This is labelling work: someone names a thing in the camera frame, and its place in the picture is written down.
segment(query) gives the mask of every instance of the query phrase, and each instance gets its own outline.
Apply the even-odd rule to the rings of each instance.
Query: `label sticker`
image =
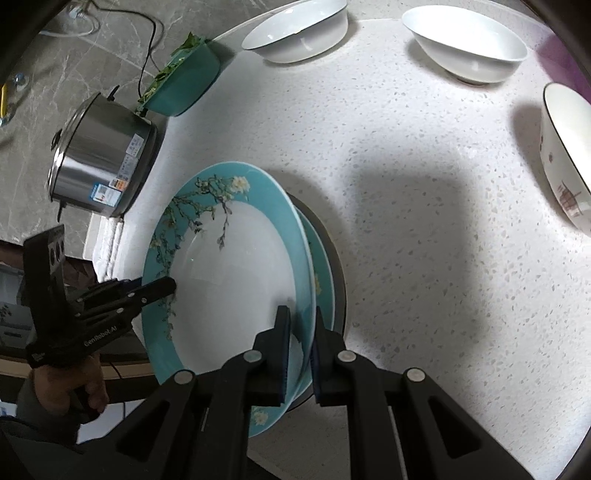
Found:
[[[138,134],[134,134],[134,137],[131,139],[131,142],[129,142],[129,145],[127,147],[127,150],[125,150],[125,153],[131,155],[132,157],[137,157],[139,151],[142,149],[143,146],[144,139],[140,137]]]
[[[131,155],[126,155],[123,159],[123,163],[119,169],[119,173],[117,174],[117,178],[125,181],[129,181],[131,176],[135,172],[135,168],[138,164],[137,157],[133,157]]]
[[[120,198],[121,192],[119,190],[112,189],[107,185],[102,185],[100,183],[95,183],[95,186],[90,193],[91,200],[110,207],[116,206]]]
[[[124,192],[127,188],[127,185],[129,185],[129,183],[126,180],[121,179],[113,179],[111,180],[111,183],[109,183],[109,187],[119,190],[120,192]]]

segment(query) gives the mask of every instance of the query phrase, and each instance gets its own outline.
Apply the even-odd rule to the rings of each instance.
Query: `human hand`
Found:
[[[99,413],[109,403],[98,353],[86,357],[76,367],[43,365],[34,369],[33,387],[41,406],[53,415],[63,416],[70,410],[70,393],[78,387],[85,387],[88,405]]]

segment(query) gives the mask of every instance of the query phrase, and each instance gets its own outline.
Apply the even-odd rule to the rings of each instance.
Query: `white speckled countertop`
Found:
[[[550,36],[523,15],[474,5],[530,47]],[[295,66],[240,53],[171,119],[126,215],[115,275],[142,274],[160,213],[194,174],[226,160],[258,165],[335,241],[347,346],[384,368],[424,368],[536,479],[554,479],[591,423],[591,239],[562,214],[538,153],[542,89],[551,77],[569,83],[554,60],[532,52],[505,84],[466,86],[399,20],[354,22],[338,50]],[[347,442],[344,409],[309,401],[250,448],[282,478],[341,479]]]

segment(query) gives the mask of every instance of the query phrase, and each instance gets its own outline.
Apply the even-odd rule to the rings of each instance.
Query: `stainless steel pot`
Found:
[[[85,101],[53,138],[47,178],[51,201],[121,216],[150,172],[156,126],[114,102],[117,88]]]

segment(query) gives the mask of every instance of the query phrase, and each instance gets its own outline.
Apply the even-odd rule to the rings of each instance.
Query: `plate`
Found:
[[[328,231],[314,212],[293,195],[290,195],[290,199],[300,213],[308,237],[314,277],[316,284],[320,285],[320,290],[317,288],[316,291],[316,304],[323,314],[324,326],[344,335],[347,294],[339,254]],[[313,394],[311,371],[308,370],[298,385],[297,395],[288,411],[302,405]]]
[[[161,384],[179,369],[220,368],[273,327],[278,305],[290,308],[285,403],[253,412],[250,435],[263,432],[295,398],[314,335],[310,248],[285,191],[240,162],[197,174],[168,204],[150,242],[143,282],[165,275],[177,281],[175,296],[142,312],[146,350]]]

